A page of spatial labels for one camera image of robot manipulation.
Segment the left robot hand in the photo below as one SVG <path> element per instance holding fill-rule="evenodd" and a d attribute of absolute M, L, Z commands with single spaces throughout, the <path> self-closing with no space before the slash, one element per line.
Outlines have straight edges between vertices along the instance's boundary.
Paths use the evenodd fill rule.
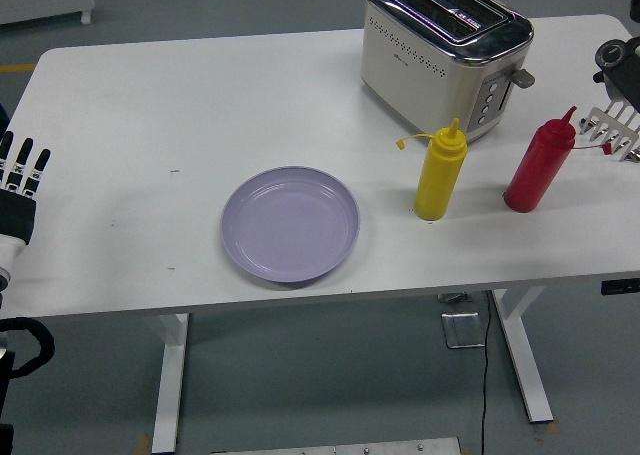
<path fill-rule="evenodd" d="M 30 243 L 36 218 L 35 194 L 49 161 L 51 151 L 43 149 L 27 171 L 27 162 L 34 141 L 26 138 L 10 170 L 7 160 L 14 133 L 7 131 L 1 138 L 1 289 L 11 281 L 11 272 L 18 255 Z"/>

